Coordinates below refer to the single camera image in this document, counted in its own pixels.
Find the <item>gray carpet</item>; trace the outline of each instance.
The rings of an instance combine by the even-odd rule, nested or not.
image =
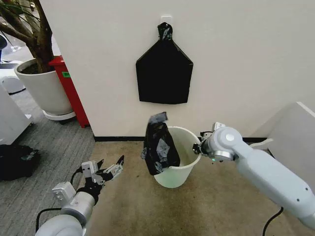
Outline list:
[[[11,97],[34,118],[15,143],[38,149],[41,161],[29,178],[0,181],[0,235],[33,236],[37,213],[59,207],[50,190],[59,182],[70,181],[72,173],[89,159],[95,143],[90,127],[83,129],[76,120],[62,125],[45,118],[27,90]],[[79,181],[78,174],[75,188]],[[43,213],[41,224],[56,214]]]

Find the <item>black garbage bag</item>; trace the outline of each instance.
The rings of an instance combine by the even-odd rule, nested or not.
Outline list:
[[[158,27],[156,42],[136,63],[139,99],[180,104],[188,101],[193,63],[172,39],[170,24]]]
[[[39,163],[38,150],[22,145],[0,145],[0,180],[30,177]]]
[[[180,164],[173,138],[164,123],[166,120],[166,112],[151,116],[143,143],[141,157],[153,176],[162,173],[163,168]]]

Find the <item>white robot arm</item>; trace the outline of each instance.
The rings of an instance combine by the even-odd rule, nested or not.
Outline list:
[[[262,193],[315,230],[315,195],[309,185],[266,152],[243,142],[237,130],[220,127],[193,150],[216,160],[235,161],[238,171]]]
[[[105,182],[115,179],[122,172],[124,156],[121,156],[115,165],[105,170],[100,170],[102,164],[103,160],[98,163],[96,161],[82,163],[79,172],[84,174],[85,186],[77,191],[74,190],[70,182],[59,183],[52,189],[62,207],[61,215],[46,221],[38,229],[35,236],[86,235],[86,224],[90,219],[94,205],[98,201],[98,195]]]

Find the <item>carpet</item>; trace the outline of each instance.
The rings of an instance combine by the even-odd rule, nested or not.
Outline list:
[[[140,158],[142,142],[96,143],[90,160],[103,167],[125,155],[123,173],[106,183],[88,223],[89,236],[259,236],[280,207],[261,194],[233,162],[202,157],[176,189],[159,185]],[[285,212],[267,236],[313,236]]]
[[[25,114],[33,116],[33,125],[15,144],[38,149],[41,160],[31,177],[0,181],[0,236],[34,236],[37,214],[45,208],[60,207],[51,189],[70,181],[72,173],[90,157],[95,142],[91,128],[81,128],[76,120],[62,125],[47,119],[27,90],[11,98]],[[76,177],[75,188],[79,181]],[[40,223],[57,214],[43,213]]]

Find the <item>plastic bucket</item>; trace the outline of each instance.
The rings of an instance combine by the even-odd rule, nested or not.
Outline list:
[[[173,137],[176,150],[179,154],[180,166],[170,166],[164,169],[161,174],[155,175],[156,181],[166,188],[177,188],[181,186],[190,174],[193,166],[198,163],[201,154],[194,154],[192,145],[200,143],[196,135],[182,127],[168,127]]]

